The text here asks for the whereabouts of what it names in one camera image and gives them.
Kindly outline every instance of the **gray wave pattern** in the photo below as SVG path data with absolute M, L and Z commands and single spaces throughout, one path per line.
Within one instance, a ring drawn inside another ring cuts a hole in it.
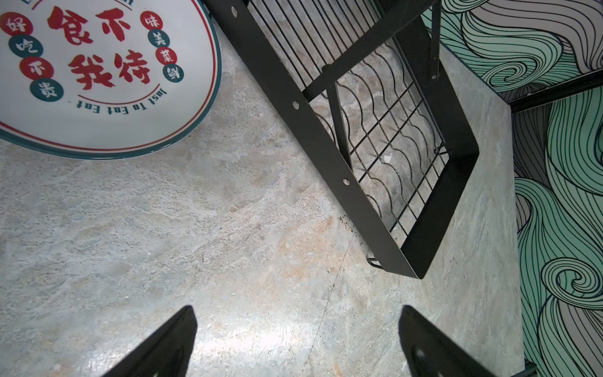
M 490 0 L 470 11 L 497 26 L 557 34 L 585 74 L 603 68 L 603 13 L 598 0 Z

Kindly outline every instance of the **red circle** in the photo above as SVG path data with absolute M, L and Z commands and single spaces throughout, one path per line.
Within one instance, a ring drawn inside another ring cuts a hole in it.
M 169 47 L 160 47 L 155 51 L 155 57 L 163 65 L 176 64 L 178 55 Z
M 32 80 L 38 78 L 51 78 L 54 75 L 54 68 L 52 64 L 48 63 L 47 60 L 41 57 L 26 57 L 19 63 L 19 69 L 25 77 Z
M 31 34 L 34 31 L 30 19 L 15 12 L 6 12 L 0 16 L 0 28 L 9 36 Z
M 142 23 L 142 26 L 149 30 L 161 30 L 161 28 L 163 27 L 163 21 L 161 20 L 161 17 L 159 17 L 157 13 L 152 12 L 150 10 L 145 10 L 140 14 L 140 22 Z

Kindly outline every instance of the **white plate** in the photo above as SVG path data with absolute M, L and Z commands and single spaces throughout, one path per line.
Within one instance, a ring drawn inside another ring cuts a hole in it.
M 0 3 L 0 138 L 133 157 L 186 136 L 213 103 L 219 46 L 197 0 Z

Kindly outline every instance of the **black metal rack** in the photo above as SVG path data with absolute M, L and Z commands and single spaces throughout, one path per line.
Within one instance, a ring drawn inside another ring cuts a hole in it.
M 422 278 L 479 153 L 420 19 L 435 0 L 205 3 L 371 248 L 369 263 Z

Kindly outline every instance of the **wave pattern wallpaper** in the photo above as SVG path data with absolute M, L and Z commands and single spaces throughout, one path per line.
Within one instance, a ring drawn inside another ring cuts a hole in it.
M 431 11 L 423 15 L 431 28 Z M 603 68 L 599 0 L 442 0 L 441 42 L 505 101 Z
M 603 88 L 513 115 L 525 357 L 540 376 L 603 377 L 602 125 Z

